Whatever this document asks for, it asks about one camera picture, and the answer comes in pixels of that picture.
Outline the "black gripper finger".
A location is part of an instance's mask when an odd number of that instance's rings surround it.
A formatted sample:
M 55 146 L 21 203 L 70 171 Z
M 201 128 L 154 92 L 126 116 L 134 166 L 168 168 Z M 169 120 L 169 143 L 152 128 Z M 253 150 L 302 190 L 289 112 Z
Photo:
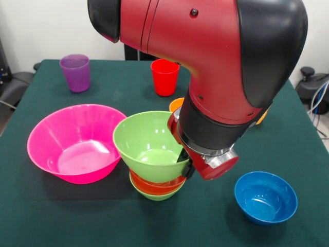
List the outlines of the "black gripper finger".
M 189 159 L 190 159 L 190 157 L 189 157 L 189 154 L 188 154 L 188 152 L 184 149 L 184 148 L 182 148 L 182 150 L 181 150 L 181 152 L 180 152 L 180 154 L 179 154 L 179 156 L 178 156 L 178 159 L 177 159 L 177 163 L 181 163 L 181 162 L 188 162 L 189 161 Z
M 191 159 L 188 160 L 188 162 L 186 163 L 181 175 L 186 178 L 186 179 L 190 179 L 192 177 L 192 175 L 195 172 L 195 167 L 193 166 L 193 161 Z

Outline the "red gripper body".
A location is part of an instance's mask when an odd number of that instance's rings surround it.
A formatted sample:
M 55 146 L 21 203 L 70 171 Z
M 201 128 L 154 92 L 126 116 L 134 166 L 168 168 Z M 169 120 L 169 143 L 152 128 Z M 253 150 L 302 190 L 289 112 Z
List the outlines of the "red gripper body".
M 213 180 L 230 170 L 239 159 L 233 147 L 217 150 L 214 155 L 196 152 L 188 144 L 187 138 L 179 125 L 180 110 L 181 108 L 178 108 L 171 114 L 168 120 L 168 129 L 175 140 L 188 152 L 190 159 L 193 161 L 195 171 L 203 179 Z

